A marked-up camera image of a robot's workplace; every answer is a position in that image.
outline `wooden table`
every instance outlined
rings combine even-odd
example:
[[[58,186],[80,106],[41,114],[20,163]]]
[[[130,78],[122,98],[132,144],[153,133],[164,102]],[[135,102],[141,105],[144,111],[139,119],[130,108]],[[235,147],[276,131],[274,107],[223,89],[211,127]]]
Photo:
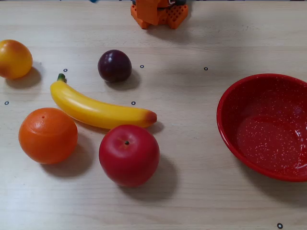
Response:
[[[35,68],[28,78],[0,80],[1,230],[306,229],[307,184],[276,181],[238,162],[215,115],[223,92],[245,76],[274,72],[307,81],[307,4],[189,7],[177,30],[146,31],[129,2],[0,3],[0,40],[28,46]],[[133,76],[112,86],[97,62],[113,48],[130,57]],[[49,87],[63,69],[87,96],[157,112],[149,130],[162,156],[147,184],[126,189],[110,181],[98,161],[105,131],[81,123],[66,162],[43,166],[23,153],[20,124],[37,108],[56,107]]]

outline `toy fruit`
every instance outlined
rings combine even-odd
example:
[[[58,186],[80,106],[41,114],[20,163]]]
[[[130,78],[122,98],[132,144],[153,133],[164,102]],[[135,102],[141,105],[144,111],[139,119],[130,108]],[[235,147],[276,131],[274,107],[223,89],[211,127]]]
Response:
[[[99,59],[98,71],[105,81],[124,81],[131,74],[132,65],[124,52],[112,49],[105,52]]]
[[[75,91],[65,83],[64,74],[50,87],[55,103],[68,115],[86,124],[114,128],[120,125],[148,127],[157,121],[157,114],[147,109],[124,107],[100,102]]]
[[[99,160],[107,176],[122,186],[145,183],[155,172],[160,158],[156,139],[146,129],[124,125],[102,139]]]
[[[36,162],[53,164],[68,158],[77,145],[78,130],[73,119],[55,108],[30,113],[19,130],[19,143]]]
[[[30,71],[32,63],[30,51],[20,42],[0,42],[0,76],[8,79],[23,77]]]

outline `plum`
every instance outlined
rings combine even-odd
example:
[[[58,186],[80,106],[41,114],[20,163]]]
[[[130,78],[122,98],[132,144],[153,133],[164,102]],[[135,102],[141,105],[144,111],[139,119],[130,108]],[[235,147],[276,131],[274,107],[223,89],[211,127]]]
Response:
[[[124,52],[112,49],[99,59],[98,72],[107,82],[125,81],[131,75],[132,65]]]

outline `banana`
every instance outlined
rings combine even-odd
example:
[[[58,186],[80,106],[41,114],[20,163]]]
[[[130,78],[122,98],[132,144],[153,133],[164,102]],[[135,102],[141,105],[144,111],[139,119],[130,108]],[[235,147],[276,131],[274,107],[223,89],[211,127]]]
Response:
[[[157,114],[147,109],[124,107],[100,102],[77,92],[66,84],[65,75],[50,86],[54,102],[69,116],[91,126],[111,129],[120,125],[148,127]]]

